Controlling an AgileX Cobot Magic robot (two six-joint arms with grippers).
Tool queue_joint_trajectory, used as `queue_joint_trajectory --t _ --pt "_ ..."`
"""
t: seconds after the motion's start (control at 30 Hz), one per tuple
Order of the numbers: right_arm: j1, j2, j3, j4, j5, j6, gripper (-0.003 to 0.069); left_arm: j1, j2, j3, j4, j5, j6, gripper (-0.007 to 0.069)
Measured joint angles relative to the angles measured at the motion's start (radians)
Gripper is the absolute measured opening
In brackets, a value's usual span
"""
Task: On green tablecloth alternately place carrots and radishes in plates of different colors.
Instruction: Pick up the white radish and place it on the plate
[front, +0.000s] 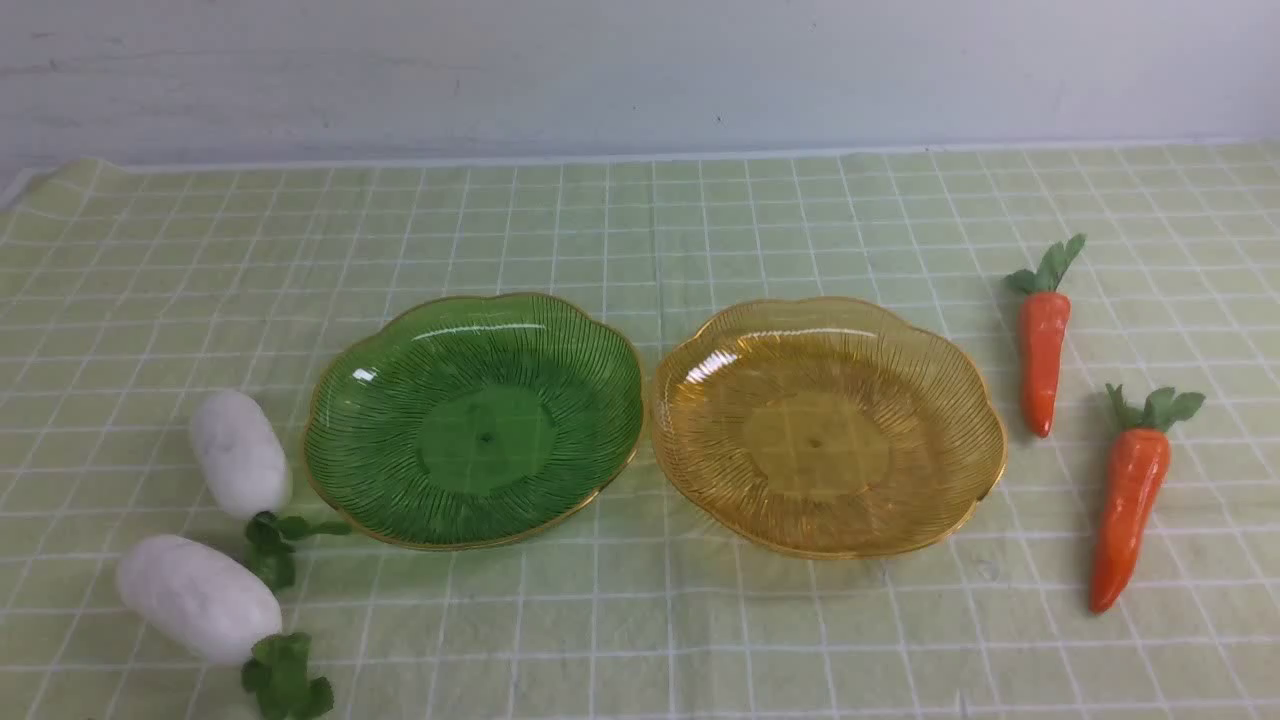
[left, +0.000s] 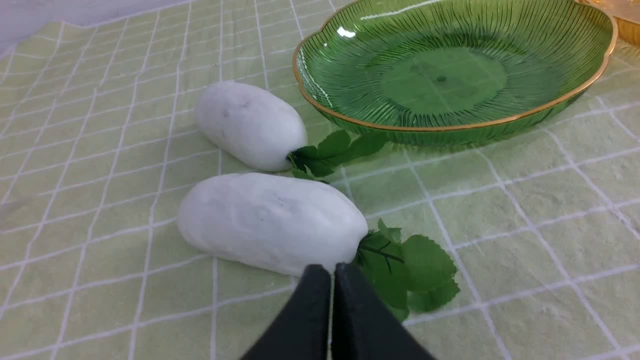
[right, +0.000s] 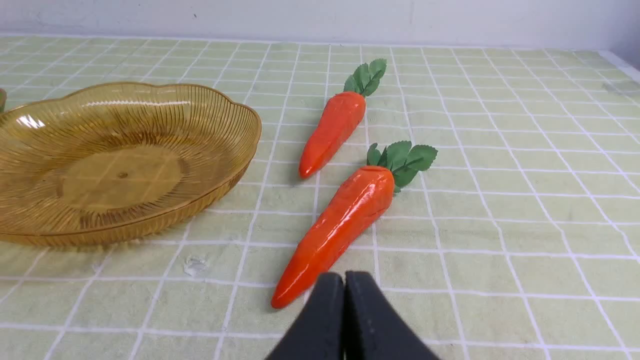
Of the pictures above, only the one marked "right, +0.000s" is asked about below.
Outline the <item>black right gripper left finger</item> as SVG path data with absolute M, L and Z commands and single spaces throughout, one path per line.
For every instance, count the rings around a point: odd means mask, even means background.
M 342 360 L 344 307 L 342 277 L 320 274 L 301 312 L 266 359 Z

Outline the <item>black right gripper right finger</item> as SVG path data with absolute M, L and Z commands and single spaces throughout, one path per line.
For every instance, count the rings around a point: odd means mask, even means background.
M 438 360 L 365 271 L 345 273 L 346 360 Z

